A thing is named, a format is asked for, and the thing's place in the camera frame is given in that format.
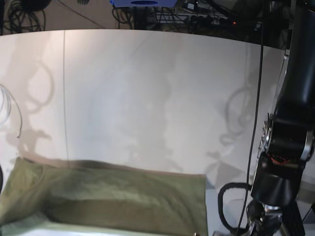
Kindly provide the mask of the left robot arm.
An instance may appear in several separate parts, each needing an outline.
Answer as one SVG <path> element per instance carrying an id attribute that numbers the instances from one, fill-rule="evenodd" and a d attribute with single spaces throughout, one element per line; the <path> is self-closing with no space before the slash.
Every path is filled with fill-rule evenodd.
<path id="1" fill-rule="evenodd" d="M 287 70 L 272 114 L 264 123 L 253 182 L 231 182 L 218 194 L 222 224 L 233 236 L 272 236 L 292 218 L 306 163 L 315 150 L 315 3 L 299 0 Z M 244 189 L 244 228 L 232 227 L 223 213 L 223 195 Z"/>

